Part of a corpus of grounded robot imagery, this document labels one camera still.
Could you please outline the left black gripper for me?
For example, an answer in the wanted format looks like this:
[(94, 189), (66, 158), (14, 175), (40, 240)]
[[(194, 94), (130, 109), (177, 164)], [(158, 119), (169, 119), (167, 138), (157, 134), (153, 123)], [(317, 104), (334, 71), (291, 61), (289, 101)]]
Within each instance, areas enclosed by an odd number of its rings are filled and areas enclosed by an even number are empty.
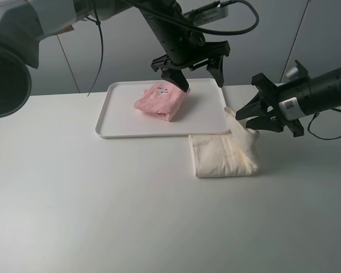
[(165, 55), (154, 59), (151, 64), (154, 71), (163, 69), (161, 74), (163, 80), (187, 92), (189, 84), (181, 70), (208, 60), (206, 70), (217, 85), (223, 87), (223, 57), (230, 54), (227, 41), (206, 42), (203, 34), (154, 16), (150, 17), (150, 28), (165, 51)]

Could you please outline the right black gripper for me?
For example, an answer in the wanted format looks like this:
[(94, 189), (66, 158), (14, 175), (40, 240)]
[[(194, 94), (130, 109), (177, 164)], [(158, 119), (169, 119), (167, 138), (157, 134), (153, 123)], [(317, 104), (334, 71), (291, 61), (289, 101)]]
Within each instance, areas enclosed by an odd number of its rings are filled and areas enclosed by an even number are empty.
[(301, 85), (284, 84), (277, 86), (264, 74), (252, 78), (252, 85), (258, 93), (252, 100), (236, 112), (237, 120), (249, 119), (246, 128), (281, 133), (287, 127), (294, 137), (305, 134), (299, 119), (305, 116), (296, 93)]

